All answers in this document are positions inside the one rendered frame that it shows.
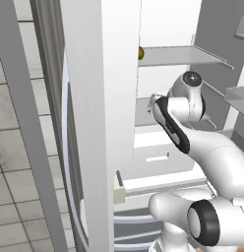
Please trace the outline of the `grey cabinet side panel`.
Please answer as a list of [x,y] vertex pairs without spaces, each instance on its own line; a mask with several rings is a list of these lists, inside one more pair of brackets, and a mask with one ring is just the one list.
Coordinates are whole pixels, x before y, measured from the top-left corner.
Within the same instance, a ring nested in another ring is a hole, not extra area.
[[0,61],[54,252],[68,252],[13,0],[0,0]]

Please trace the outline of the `grey fridge shelf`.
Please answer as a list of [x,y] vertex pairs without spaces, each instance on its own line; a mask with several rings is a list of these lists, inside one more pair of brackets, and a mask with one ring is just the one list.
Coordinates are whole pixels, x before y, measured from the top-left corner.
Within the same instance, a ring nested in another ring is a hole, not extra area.
[[140,67],[223,64],[234,69],[225,59],[196,45],[145,47],[144,52],[144,57],[138,62]]
[[[153,118],[153,114],[148,111],[150,99],[148,97],[138,98],[136,101],[136,116],[135,126],[149,126],[156,125],[156,121]],[[210,117],[205,114],[199,122],[187,122],[183,123],[184,126],[203,131],[215,131],[217,126],[212,122]]]

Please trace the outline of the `grey fridge door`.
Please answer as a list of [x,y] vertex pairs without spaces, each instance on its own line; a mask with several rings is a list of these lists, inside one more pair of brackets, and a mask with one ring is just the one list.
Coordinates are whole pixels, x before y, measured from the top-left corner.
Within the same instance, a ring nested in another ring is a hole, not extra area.
[[224,99],[226,90],[238,85],[244,66],[244,39],[236,29],[244,15],[244,0],[202,0],[195,45],[224,59],[224,64],[192,65],[203,80],[202,95],[210,121],[193,123],[198,130],[225,133],[243,152],[244,137],[233,126],[224,130],[230,104]]

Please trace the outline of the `white fridge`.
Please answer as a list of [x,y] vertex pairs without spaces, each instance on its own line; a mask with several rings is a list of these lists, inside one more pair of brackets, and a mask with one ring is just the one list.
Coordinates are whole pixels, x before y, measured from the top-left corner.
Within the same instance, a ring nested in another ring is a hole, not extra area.
[[[141,0],[139,46],[145,48],[195,45],[201,5],[202,0]],[[30,0],[30,6],[46,84],[48,104],[59,152],[59,161],[66,187],[61,124],[63,54],[66,45],[61,1]],[[138,65],[136,101],[138,98],[150,98],[153,94],[166,95],[181,74],[187,71],[195,72],[191,69],[191,66],[192,65],[140,67]],[[164,131],[157,122],[156,125],[135,126],[134,143],[136,134],[154,132],[156,130]],[[217,133],[230,139],[223,132]],[[68,94],[68,150],[71,182],[77,214],[85,229],[85,237],[89,242],[71,85],[69,86]],[[183,181],[188,179],[192,178],[179,175],[178,177],[157,176],[132,180],[124,180],[122,178],[122,181],[125,187],[126,197],[126,191],[129,189],[150,187],[155,184],[162,184],[168,180]],[[66,199],[69,205],[67,188]],[[76,226],[74,225],[70,205],[69,210],[74,236],[77,241],[77,251],[86,252],[81,238],[77,233]]]

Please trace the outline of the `white fridge crisper drawer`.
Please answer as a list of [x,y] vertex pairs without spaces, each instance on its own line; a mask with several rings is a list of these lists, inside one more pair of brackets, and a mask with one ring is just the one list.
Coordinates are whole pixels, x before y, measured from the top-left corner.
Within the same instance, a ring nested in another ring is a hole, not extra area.
[[164,131],[135,135],[133,160],[120,171],[124,180],[145,177],[178,177],[206,179],[201,168],[180,152]]

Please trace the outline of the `cream door bin end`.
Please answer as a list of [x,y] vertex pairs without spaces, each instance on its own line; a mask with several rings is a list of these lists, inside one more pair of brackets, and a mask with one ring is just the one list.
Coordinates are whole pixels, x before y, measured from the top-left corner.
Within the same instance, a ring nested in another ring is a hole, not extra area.
[[115,205],[124,203],[125,202],[125,187],[124,187],[119,170],[117,170],[114,175],[113,185],[114,185],[113,203]]

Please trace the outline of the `white fridge door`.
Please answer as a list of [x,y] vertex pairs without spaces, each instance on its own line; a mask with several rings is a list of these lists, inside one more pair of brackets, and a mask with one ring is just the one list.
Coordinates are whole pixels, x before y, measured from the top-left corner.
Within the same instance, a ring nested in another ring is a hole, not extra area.
[[141,0],[60,0],[91,252],[114,252],[113,177],[133,159]]

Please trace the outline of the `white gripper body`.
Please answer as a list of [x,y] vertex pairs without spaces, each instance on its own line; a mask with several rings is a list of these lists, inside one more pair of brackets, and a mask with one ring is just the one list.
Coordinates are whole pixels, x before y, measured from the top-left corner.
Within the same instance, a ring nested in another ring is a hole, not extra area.
[[149,105],[147,107],[147,112],[148,113],[151,113],[152,110],[153,110],[153,105],[155,103],[154,99],[155,99],[155,94],[152,94],[152,96],[150,97]]

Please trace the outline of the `grey fridge door bin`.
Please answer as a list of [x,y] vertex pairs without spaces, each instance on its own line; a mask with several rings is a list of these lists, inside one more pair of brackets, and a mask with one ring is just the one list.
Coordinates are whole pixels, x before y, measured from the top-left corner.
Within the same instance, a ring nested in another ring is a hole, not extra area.
[[228,88],[224,99],[244,115],[244,86]]
[[244,40],[244,17],[240,20],[237,26],[235,36]]

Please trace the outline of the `white freezer drawer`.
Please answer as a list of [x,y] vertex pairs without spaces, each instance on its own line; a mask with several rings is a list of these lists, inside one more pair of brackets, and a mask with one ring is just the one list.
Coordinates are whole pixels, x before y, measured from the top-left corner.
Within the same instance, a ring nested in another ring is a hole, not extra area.
[[[159,192],[184,189],[202,189],[216,195],[216,191],[207,179],[188,179],[183,181],[168,180],[150,187],[140,187],[126,191],[125,202],[114,206],[114,216],[150,215],[149,199]],[[150,246],[160,235],[162,223],[155,220],[150,223],[116,224],[114,223],[115,252],[149,252]]]

